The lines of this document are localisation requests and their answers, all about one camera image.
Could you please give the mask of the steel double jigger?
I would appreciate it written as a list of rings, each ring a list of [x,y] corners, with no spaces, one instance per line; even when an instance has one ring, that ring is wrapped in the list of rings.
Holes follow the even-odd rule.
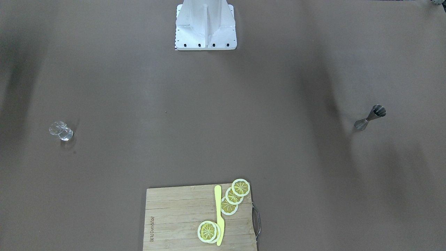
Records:
[[[386,115],[386,109],[384,106],[382,105],[374,105],[370,111],[370,113],[368,114],[368,116],[364,119],[360,119],[358,121],[355,122],[354,127],[357,130],[363,131],[366,129],[367,125],[369,124],[369,122],[371,120],[374,119],[379,119],[381,117],[384,117]]]

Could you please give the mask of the clear glass measuring cup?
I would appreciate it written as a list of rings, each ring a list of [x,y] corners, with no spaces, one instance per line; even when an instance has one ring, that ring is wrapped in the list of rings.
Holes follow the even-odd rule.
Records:
[[[62,121],[54,121],[49,126],[49,132],[51,135],[57,136],[62,141],[70,141],[74,135],[73,130]]]

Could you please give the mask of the lemon slice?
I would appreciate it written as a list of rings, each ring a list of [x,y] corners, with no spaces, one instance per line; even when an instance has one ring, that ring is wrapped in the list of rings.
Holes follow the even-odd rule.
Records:
[[[224,215],[230,216],[233,215],[234,213],[236,213],[236,211],[238,210],[238,205],[233,205],[230,204],[226,198],[222,198],[221,199],[221,213],[223,213]]]
[[[218,225],[213,221],[203,221],[197,228],[197,237],[204,243],[214,243],[218,237]]]
[[[238,196],[233,192],[232,187],[229,187],[225,192],[225,200],[231,205],[239,205],[244,199],[244,196]]]

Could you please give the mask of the yellow plastic knife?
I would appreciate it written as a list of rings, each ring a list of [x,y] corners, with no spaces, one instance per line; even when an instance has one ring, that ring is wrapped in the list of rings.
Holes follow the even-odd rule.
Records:
[[[214,187],[214,197],[215,197],[215,203],[216,203],[216,218],[217,218],[217,224],[220,227],[220,237],[218,238],[216,245],[221,246],[224,232],[225,232],[225,220],[222,217],[222,187],[220,185],[216,185]]]

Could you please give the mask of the bamboo cutting board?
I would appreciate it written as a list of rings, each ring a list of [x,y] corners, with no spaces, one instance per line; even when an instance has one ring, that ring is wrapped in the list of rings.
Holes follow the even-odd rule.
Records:
[[[222,213],[225,232],[221,246],[197,237],[203,221],[217,223],[215,184],[146,190],[144,251],[257,251],[259,223],[253,219],[251,194],[244,196],[233,215]],[[221,184],[222,198],[231,183]]]

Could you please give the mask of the lemon slice front under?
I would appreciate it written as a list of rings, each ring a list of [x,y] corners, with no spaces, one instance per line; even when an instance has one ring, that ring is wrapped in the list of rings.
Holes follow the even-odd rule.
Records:
[[[210,244],[218,242],[219,238],[221,237],[221,228],[220,228],[220,226],[217,223],[215,223],[215,222],[212,222],[212,224],[213,224],[213,226],[216,229],[216,234],[215,234],[215,238],[212,241],[209,242]]]

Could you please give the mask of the lemon slice front top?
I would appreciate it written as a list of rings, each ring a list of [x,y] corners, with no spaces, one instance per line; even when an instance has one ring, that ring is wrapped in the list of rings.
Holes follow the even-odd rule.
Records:
[[[197,228],[197,237],[204,243],[214,243],[218,237],[218,225],[213,221],[203,221]]]

